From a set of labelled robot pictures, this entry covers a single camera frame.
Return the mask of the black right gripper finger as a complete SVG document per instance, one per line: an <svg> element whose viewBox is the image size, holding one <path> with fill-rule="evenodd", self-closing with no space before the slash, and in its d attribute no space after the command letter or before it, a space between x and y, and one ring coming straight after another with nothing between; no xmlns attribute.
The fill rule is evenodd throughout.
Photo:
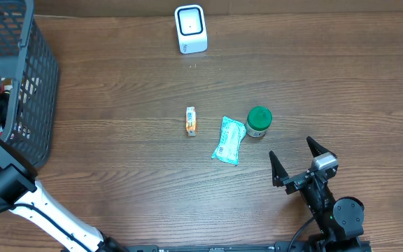
<svg viewBox="0 0 403 252"><path fill-rule="evenodd" d="M284 181L289 179L288 173L272 150L269 152L269 158L271 162L273 186L282 187L285 185Z"/></svg>
<svg viewBox="0 0 403 252"><path fill-rule="evenodd" d="M309 149L311 151L311 154L314 158L326 154L326 153L330 153L331 155L333 155L334 157L336 157L337 155L335 153L333 153L332 151L326 149L325 147L323 147L322 145L320 145L314 138L312 138L311 136L308 136L306 138L306 142L309 146Z"/></svg>

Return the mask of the green lid glass jar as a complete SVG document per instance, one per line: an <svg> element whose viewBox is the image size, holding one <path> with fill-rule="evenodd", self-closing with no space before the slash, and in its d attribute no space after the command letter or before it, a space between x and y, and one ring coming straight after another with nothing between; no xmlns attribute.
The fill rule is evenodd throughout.
<svg viewBox="0 0 403 252"><path fill-rule="evenodd" d="M246 120L246 132L250 137L263 137L272 122L271 111L264 106L256 106L250 110Z"/></svg>

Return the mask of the teal wet wipes pack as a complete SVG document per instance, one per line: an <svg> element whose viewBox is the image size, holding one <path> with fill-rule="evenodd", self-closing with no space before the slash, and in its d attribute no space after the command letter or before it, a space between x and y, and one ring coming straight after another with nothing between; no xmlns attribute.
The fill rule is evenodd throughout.
<svg viewBox="0 0 403 252"><path fill-rule="evenodd" d="M220 127L220 140L211 158L235 165L239 164L239 148L246 135L242 122L224 116Z"/></svg>

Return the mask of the orange Kleenex tissue pack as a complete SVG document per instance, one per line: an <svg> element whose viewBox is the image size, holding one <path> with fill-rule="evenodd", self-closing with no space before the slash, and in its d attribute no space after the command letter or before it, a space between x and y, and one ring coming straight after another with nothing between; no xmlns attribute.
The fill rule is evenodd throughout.
<svg viewBox="0 0 403 252"><path fill-rule="evenodd" d="M186 108L185 128L189 137L195 137L197 135L197 114L193 106Z"/></svg>

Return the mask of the brown cookie snack bag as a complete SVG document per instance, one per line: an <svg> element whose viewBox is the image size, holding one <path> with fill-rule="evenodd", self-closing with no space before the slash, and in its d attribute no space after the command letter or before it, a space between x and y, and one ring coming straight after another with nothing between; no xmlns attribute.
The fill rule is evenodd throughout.
<svg viewBox="0 0 403 252"><path fill-rule="evenodd" d="M13 88L12 79L11 78L2 78L1 79L1 90L3 92L10 92Z"/></svg>

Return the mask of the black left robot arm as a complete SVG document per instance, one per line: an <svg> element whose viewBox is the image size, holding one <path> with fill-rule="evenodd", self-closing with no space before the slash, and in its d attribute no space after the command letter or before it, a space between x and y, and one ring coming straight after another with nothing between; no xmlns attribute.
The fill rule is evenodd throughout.
<svg viewBox="0 0 403 252"><path fill-rule="evenodd" d="M36 178L35 168L0 139L0 213L26 218L67 251L125 251L124 246L84 223L57 202Z"/></svg>

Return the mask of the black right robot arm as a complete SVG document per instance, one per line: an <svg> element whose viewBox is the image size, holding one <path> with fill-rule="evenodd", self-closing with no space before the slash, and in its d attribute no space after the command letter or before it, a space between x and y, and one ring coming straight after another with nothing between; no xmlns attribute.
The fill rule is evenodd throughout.
<svg viewBox="0 0 403 252"><path fill-rule="evenodd" d="M306 142L312 153L311 166L301 174L289 176L273 151L269 152L272 183L287 194L299 192L312 217L289 241L287 251L371 251L364 234L364 204L355 197L335 199L328 180L338 171L337 155L312 137Z"/></svg>

